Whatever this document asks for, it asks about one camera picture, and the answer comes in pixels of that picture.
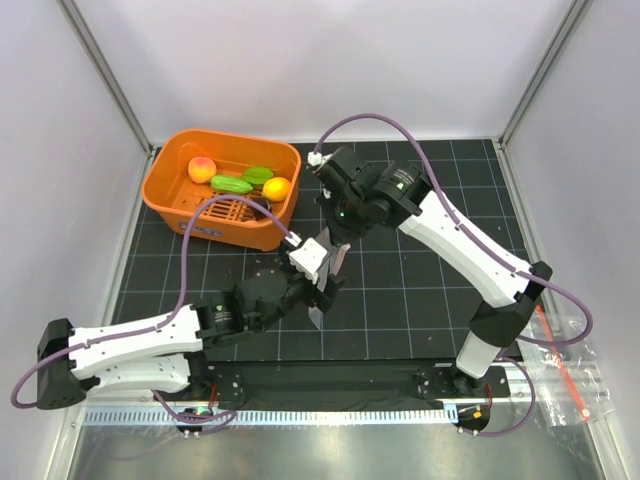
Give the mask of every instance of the white wall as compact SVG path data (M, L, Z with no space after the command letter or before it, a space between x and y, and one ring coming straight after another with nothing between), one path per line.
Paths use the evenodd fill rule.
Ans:
M570 3L78 1L154 142L191 127L316 140L363 111L420 138L498 135Z
M144 157L55 2L0 6L0 464L36 480L61 415L9 392L49 320L100 321Z
M595 314L631 452L640 450L639 24L637 0L593 2L509 146L556 280Z

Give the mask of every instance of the plastic fruit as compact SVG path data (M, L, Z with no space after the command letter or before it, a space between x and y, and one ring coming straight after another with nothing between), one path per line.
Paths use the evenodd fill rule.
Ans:
M250 167L242 172L242 179L251 185L264 185L267 180L272 179L275 174L267 167Z
M291 189L291 182L286 178L274 177L262 187L262 196L272 202L282 202Z
M207 183L218 169L209 157L193 157L189 160L189 178L195 183Z
M232 177L231 175L215 175L211 179L211 188L219 192L245 195L253 190L253 185L240 178Z

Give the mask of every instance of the orange basket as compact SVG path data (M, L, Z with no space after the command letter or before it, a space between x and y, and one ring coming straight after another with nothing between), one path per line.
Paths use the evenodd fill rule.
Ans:
M301 164L295 148L260 138L185 130L169 139L142 184L144 202L157 211L174 232L183 234L196 209L205 200L221 194L189 178L189 161L199 156L212 159L219 174L240 177L247 168L260 166L291 181L287 198L272 204L273 214L289 226L298 199ZM260 191L244 196L258 198ZM272 220L256 220L253 210L237 200L214 203L207 208L196 221L192 235L263 251L277 248L284 238Z

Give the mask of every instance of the black work surface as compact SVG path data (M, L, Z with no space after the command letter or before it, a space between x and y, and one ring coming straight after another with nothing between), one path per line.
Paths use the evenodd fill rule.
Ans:
M411 160L407 142L348 144L364 160ZM527 259L504 178L488 140L421 142L449 199L478 227L511 253ZM303 162L313 148L295 145ZM325 152L339 144L326 144ZM300 178L298 203L289 228L315 236L322 227L313 199L320 184L309 172ZM153 210L143 205L116 305L114 323L155 316L173 309L178 298L180 245ZM187 302L231 288L277 255L192 238ZM341 275L346 276L322 331L306 307L292 311L272 330L250 342L207 353L210 360L359 360L454 357L479 294L448 264L416 240L378 228L352 245ZM519 354L513 346L508 353Z

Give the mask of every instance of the purple cable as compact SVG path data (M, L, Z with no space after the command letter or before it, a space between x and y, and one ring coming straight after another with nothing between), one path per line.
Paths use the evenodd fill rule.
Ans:
M529 421L529 419L531 418L531 415L533 415L533 410L536 406L536 390L533 387L533 380L531 380L531 377L529 376L529 374L527 373L527 371L525 370L525 368L520 365L518 362L516 362L513 358L509 358L509 357L498 357L496 358L496 360L498 361L506 361L509 363L512 363L516 366L516 368L518 370L520 370L522 372L522 374L524 375L525 380L527 380L527 383L529 384L529 389L531 390L531 403L529 404L529 408L527 409L527 413L524 414L524 417L522 417L522 420L520 420L518 423L516 423L513 427L507 428L506 430L501 430L499 432L478 432L475 436L478 437L501 437L503 435L507 435L509 433L513 433L516 430L519 430L520 428L522 428L522 426L527 423ZM473 430L469 430L468 428L463 428L462 429L463 432L468 433L469 435L473 435Z
M167 404L167 402L164 400L164 398L162 398L158 392L156 392L155 390L152 390L152 392L153 392L154 398L160 403L160 405L162 405L162 407L167 411L167 413L174 420L177 420L178 422L182 422L182 423L187 423L189 425L201 425L203 423L208 423L208 422L212 422L214 420L218 420L219 418L225 417L227 415L231 415L231 420L233 420L237 415L235 410L226 410L224 412L217 413L215 415L198 415L198 417L200 417L200 418L195 420L193 418L193 414L176 413L176 412L174 412L171 409L171 407Z
M390 119L389 117L386 117L384 115L380 115L377 113L361 113L358 115L353 115L351 117L347 117L344 120L339 121L338 123L336 123L333 127L331 127L329 130L327 130L324 135L322 135L322 137L320 137L320 140L318 140L318 143L316 144L315 148L313 149L314 153L320 153L320 149L322 148L322 144L324 143L324 141L329 137L329 135L331 135L334 131L336 131L338 128L342 127L343 125L353 122L354 120L361 120L361 119L373 119L373 120L380 120L384 123L387 123L389 125L391 125L392 127L394 127L396 130L398 130L411 144L411 146L415 149L416 153L418 154L418 156L420 157L420 160L422 160L422 163L424 164L424 168L427 172L427 175L429 177L429 180L431 181L431 184L433 185L433 191L436 192L436 195L438 197L438 200L440 200L440 203L442 204L442 207L445 209L445 211L447 212L447 214L449 215L449 217L451 217L451 220L453 220L453 222L460 228L460 230L462 232L464 232L464 234L469 238L469 240L471 240L473 243L476 244L476 246L478 246L478 248L480 248L480 250L482 250L484 253L486 253L487 255L489 255L489 257L491 257L491 259L493 259L496 263L498 263L500 266L506 268L507 270L509 270L512 274L518 275L520 277L526 278L529 281L532 281L534 283L537 283L538 285L542 285L545 288L548 288L550 290L553 290L557 293L559 293L560 295L562 295L563 297L565 297L566 299L570 300L571 302L573 302L580 310L582 310L582 312L584 313L584 316L586 318L586 325L584 330L582 331L582 333L580 333L579 335L573 337L573 338L569 338L566 340L538 340L537 338L530 338L530 337L525 337L523 335L520 335L518 338L520 340L524 340L525 342L529 342L529 343L534 343L536 345L543 345L546 347L564 347L567 345L573 345L574 343L578 343L582 340L584 340L587 336L589 336L589 334L591 333L591 330L593 330L593 315L591 314L591 311L589 310L589 308L585 305L585 303L580 300L578 297L576 297L575 295L573 295L571 292L565 290L564 288L555 285L551 282L548 282L547 280L537 277L535 275L532 275L529 272L520 272L518 271L513 265L510 265L508 262L506 262L505 260L503 260L502 258L500 258L497 254L495 254L489 247L487 247L484 243L482 243L482 240L480 240L478 237L476 237L473 232L471 232L465 225L460 223L460 219L458 218L458 216L455 214L455 212L453 211L453 209L449 206L449 203L445 200L445 196L444 196L444 192L442 191L442 188L440 187L440 184L438 183L438 179L436 178L436 175L433 171L433 168L431 168L431 164L429 163L429 160L427 159L427 156L425 155L425 153L422 151L422 148L420 147L420 145L418 144L418 142L416 141L415 138L413 138L413 136L411 135L411 133L409 133L409 131L404 128L402 125L400 125L398 122L396 122L395 120Z
M287 229L287 227L285 227L284 224L278 218L276 218L276 216L273 213L269 212L266 208L254 202L253 200L250 200L245 197L240 197L238 195L220 195L218 197L210 198L195 211L195 213L189 220L189 223L187 224L187 228L185 228L184 230L184 238L182 240L182 252L180 254L180 295L178 296L178 302L176 303L176 306L174 307L173 311L169 314L169 316L162 322L158 323L158 325L156 325L155 327L141 328L139 330L133 330L131 332L113 333L110 335L104 335L102 337L91 338L87 340L86 344L80 343L80 344L74 345L73 347L63 348L62 350L59 350L49 355L48 357L43 358L38 363L36 363L33 367L27 370L27 372L18 379L18 381L16 382L16 385L13 387L13 390L11 391L11 397L10 397L11 405L13 405L15 408L20 408L20 409L35 408L37 406L36 402L22 403L21 401L18 400L18 394L20 393L20 390L22 390L22 387L24 386L24 384L27 382L27 380L29 380L29 378L31 378L32 375L34 375L37 371L47 366L54 360L60 357L63 357L65 355L68 355L71 352L75 352L76 350L80 350L81 348L89 348L92 345L97 345L101 342L108 342L110 340L118 340L121 338L135 337L137 335L144 335L146 333L155 332L165 327L169 323L171 323L171 321L178 314L178 311L184 305L184 300L187 293L187 247L189 245L189 237L191 236L191 231L193 230L193 226L196 223L196 220L198 219L198 217L210 205L216 202L221 202L225 200L237 200L239 202L246 203L252 208L255 208L256 210L263 213L266 217L270 218L273 221L273 223L275 223L276 226L284 232L285 236L289 236L289 230Z

